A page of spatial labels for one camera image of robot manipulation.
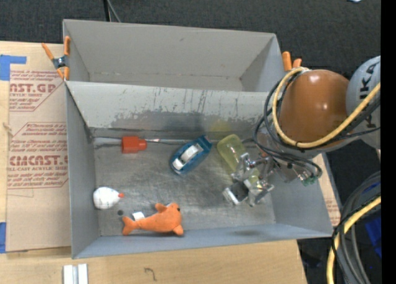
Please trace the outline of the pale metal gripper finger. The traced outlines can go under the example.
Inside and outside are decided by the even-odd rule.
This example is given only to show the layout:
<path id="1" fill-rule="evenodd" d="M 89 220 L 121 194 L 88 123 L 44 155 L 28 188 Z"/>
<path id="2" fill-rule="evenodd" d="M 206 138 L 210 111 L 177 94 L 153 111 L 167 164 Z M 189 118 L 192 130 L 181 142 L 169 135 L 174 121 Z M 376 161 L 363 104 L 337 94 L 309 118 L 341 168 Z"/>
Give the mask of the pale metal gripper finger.
<path id="1" fill-rule="evenodd" d="M 234 181 L 244 181 L 253 177 L 257 177 L 257 168 L 246 152 L 239 157 L 235 170 L 231 173 Z"/>
<path id="2" fill-rule="evenodd" d="M 250 207 L 254 207 L 259 204 L 267 194 L 272 192 L 273 189 L 274 185 L 265 181 L 259 181 L 258 184 L 253 185 L 248 181 L 237 181 L 226 187 L 222 195 L 224 199 L 232 205 L 246 203 Z"/>

